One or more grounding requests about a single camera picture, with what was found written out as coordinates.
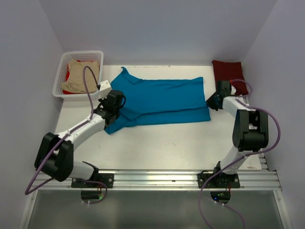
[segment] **robotic arm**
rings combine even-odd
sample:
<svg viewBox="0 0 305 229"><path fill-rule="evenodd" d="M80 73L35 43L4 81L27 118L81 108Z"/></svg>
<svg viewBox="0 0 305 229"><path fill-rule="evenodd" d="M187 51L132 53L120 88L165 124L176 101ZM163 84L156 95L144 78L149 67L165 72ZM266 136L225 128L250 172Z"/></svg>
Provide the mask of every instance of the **robotic arm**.
<svg viewBox="0 0 305 229"><path fill-rule="evenodd" d="M99 88L100 104L87 118L66 131L56 135L47 133L43 137L34 164L36 169L51 149L61 141L55 149L58 152L51 154L41 171L60 182L67 178L101 182L102 178L98 168L87 162L73 160L77 147L95 133L114 123L120 116L119 110L125 104L126 98L123 93L112 90L108 81L101 82Z"/></svg>
<svg viewBox="0 0 305 229"><path fill-rule="evenodd" d="M217 163L213 174L198 174L199 187L209 177L241 156L250 152L258 152L261 148L265 148L268 145L268 114L245 107L240 97L231 95L231 89L232 87L229 81L219 81L216 92L207 100L207 104L211 109L216 111L223 109L235 117L232 134L233 147L227 156ZM237 171L245 160L246 157L225 169L220 175L215 176L210 184L207 185L207 188L226 188L231 184L233 184L232 187L239 188Z"/></svg>

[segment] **white wall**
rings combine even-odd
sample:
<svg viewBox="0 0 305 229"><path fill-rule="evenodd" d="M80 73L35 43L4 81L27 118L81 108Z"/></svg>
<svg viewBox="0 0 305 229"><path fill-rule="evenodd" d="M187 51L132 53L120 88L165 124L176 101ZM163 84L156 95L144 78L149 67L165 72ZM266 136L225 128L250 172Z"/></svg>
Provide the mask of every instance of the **white wall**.
<svg viewBox="0 0 305 229"><path fill-rule="evenodd" d="M305 224L304 10L304 0L278 0L243 64L254 88L250 102L270 110L282 128L281 141L267 160L278 172L296 229ZM271 133L274 140L273 125Z"/></svg>
<svg viewBox="0 0 305 229"><path fill-rule="evenodd" d="M61 101L52 96L62 48L36 0L0 2L0 227L18 227L41 139Z"/></svg>
<svg viewBox="0 0 305 229"><path fill-rule="evenodd" d="M242 60L276 0L40 0L65 51L105 64Z"/></svg>

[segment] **glass panel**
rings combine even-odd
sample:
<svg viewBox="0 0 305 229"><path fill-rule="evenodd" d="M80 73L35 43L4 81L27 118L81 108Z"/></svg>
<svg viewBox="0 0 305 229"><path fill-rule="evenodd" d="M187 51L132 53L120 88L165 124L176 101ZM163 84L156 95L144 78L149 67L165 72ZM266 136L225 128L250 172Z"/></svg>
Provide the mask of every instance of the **glass panel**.
<svg viewBox="0 0 305 229"><path fill-rule="evenodd" d="M247 229L281 229L272 191L231 191L228 205L238 210ZM99 204L81 204L79 190L38 192L29 229L202 229L198 191L115 191ZM215 228L238 229L242 222L231 210L216 205L204 192L203 212Z"/></svg>

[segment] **blue polo shirt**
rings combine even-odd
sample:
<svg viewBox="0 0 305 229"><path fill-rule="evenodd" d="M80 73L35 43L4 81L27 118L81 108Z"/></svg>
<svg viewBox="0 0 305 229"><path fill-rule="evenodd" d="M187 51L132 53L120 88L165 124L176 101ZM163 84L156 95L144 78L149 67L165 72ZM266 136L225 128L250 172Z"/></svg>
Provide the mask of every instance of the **blue polo shirt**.
<svg viewBox="0 0 305 229"><path fill-rule="evenodd" d="M126 96L120 117L105 129L112 134L123 127L210 121L203 78L192 80L142 80L126 68L111 82Z"/></svg>

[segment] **white basket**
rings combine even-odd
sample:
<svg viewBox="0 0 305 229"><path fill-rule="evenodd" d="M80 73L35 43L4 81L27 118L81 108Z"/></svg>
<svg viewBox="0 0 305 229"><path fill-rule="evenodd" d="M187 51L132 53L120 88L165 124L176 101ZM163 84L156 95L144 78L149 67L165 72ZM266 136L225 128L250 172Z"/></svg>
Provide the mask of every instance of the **white basket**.
<svg viewBox="0 0 305 229"><path fill-rule="evenodd" d="M79 61L98 61L100 64L100 74L98 84L102 81L102 66L104 54L101 51L75 51L66 52L61 56L61 61L57 69L56 78L53 86L53 95L61 97L65 100L83 100L88 98L87 94L64 94L61 89L61 83L66 81L67 65L70 60L75 59ZM90 93L92 98L98 96L98 89L96 92Z"/></svg>

